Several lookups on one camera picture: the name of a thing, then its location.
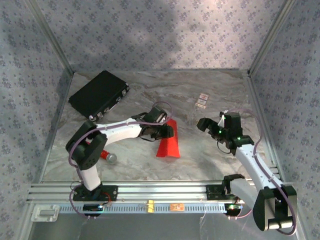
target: yellow tag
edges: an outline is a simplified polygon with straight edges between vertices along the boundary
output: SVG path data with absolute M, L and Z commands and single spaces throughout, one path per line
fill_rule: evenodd
M 185 205 L 183 203 L 171 203 L 170 211 L 171 212 L 183 212 L 185 210 Z
M 155 201 L 153 201 L 153 200 L 148 200 L 148 202 L 147 202 L 147 206 L 148 206 L 148 208 L 147 208 L 147 212 L 148 213 L 154 213 L 155 212 Z

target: blue floral wall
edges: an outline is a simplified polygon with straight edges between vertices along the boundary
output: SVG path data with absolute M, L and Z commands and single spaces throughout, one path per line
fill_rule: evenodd
M 22 0 L 0 1 L 0 239 L 38 180 L 68 78 Z
M 320 2 L 297 1 L 252 78 L 309 239 L 320 239 Z
M 38 0 L 76 72 L 247 70 L 283 2 Z

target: white bracket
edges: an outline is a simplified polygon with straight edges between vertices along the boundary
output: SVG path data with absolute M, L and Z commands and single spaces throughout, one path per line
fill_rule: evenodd
M 32 222 L 55 222 L 58 219 L 60 206 L 58 205 L 42 205 L 34 206 L 31 221 Z

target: enclosure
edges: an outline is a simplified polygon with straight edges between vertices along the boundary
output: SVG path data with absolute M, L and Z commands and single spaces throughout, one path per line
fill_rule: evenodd
M 201 118 L 218 122 L 225 110 L 240 112 L 244 135 L 255 142 L 262 135 L 261 158 L 295 188 L 297 232 L 290 238 L 320 238 L 318 1 L 0 5 L 0 239 L 286 239 L 260 231 L 252 214 L 228 219 L 219 202 L 206 201 L 206 186 L 224 176 L 242 174 L 253 184 L 242 163 L 197 128 Z M 104 70 L 130 90 L 97 123 L 124 121 L 166 101 L 180 157 L 156 157 L 161 140 L 107 145 L 117 161 L 100 159 L 97 172 L 103 184 L 118 186 L 117 202 L 107 217 L 86 221 L 69 202 L 79 177 L 66 144 L 87 119 L 68 100 Z M 205 108 L 196 105 L 201 94 L 209 96 Z M 141 214 L 149 200 L 159 214 Z M 168 212 L 176 202 L 183 214 Z M 43 205 L 59 209 L 55 222 L 35 221 Z

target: orange label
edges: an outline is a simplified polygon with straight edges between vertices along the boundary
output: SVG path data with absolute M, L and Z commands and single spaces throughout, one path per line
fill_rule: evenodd
M 185 210 L 185 205 L 183 203 L 171 203 L 170 211 L 172 212 L 183 212 Z

